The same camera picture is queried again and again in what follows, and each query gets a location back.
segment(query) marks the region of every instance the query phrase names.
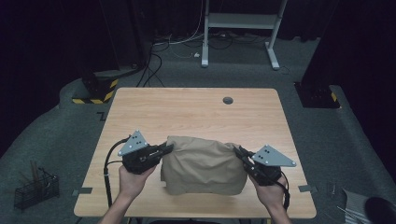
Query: beige bag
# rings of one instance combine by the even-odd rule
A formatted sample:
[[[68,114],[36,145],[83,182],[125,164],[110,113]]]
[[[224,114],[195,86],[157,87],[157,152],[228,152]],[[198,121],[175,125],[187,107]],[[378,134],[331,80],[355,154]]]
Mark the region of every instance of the beige bag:
[[[170,194],[217,193],[239,194],[248,174],[233,152],[233,143],[187,136],[169,136],[166,145],[174,144],[163,156],[161,181]]]

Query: table top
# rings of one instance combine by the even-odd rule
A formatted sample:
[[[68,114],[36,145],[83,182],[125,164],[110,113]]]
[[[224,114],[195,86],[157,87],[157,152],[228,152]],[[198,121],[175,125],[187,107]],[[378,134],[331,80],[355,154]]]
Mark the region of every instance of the table top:
[[[233,103],[224,104],[224,97],[231,97]],[[169,135],[231,142],[250,151],[268,144],[297,162],[296,167],[282,167],[290,182],[289,216],[311,218],[316,215],[310,192],[298,189],[307,183],[275,90],[120,88],[82,186],[92,188],[92,192],[79,194],[75,207],[77,216],[101,217],[106,212],[103,168],[107,152],[135,130],[140,130],[151,145],[165,142]],[[120,160],[117,152],[121,147],[114,150],[110,161]],[[120,163],[108,166],[113,200],[119,192],[119,167]],[[167,193],[160,171],[161,163],[128,209],[127,217],[269,217],[249,179],[243,191],[234,196],[208,193],[175,196]]]

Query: wire basket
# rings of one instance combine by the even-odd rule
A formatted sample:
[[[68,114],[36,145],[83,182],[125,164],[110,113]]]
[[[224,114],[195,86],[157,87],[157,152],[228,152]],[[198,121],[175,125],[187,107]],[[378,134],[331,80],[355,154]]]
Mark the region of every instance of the wire basket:
[[[44,172],[38,181],[15,189],[14,208],[19,208],[23,212],[24,209],[55,196],[60,196],[59,177]]]

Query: white metal stand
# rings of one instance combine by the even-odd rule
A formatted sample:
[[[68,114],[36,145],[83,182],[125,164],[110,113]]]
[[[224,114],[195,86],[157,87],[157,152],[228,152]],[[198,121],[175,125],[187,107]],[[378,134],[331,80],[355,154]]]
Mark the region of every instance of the white metal stand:
[[[280,68],[273,47],[288,0],[282,0],[280,9],[276,15],[209,13],[209,2],[210,0],[206,0],[202,67],[209,66],[209,48],[207,40],[209,27],[222,27],[273,30],[270,42],[265,42],[265,49],[267,50],[273,69],[277,70]]]

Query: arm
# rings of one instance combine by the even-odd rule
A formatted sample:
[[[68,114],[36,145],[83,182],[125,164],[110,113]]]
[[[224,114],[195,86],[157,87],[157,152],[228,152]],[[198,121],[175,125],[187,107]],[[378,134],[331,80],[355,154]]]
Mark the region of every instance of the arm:
[[[124,166],[121,166],[119,169],[120,193],[98,223],[120,223],[131,203],[142,192],[146,180],[154,170],[155,167],[142,175],[134,175],[129,173]]]
[[[260,202],[268,210],[274,222],[276,224],[291,224],[291,220],[283,208],[283,189],[278,185],[260,186],[251,176],[249,178],[256,188]],[[278,182],[286,185],[285,177],[280,177]]]

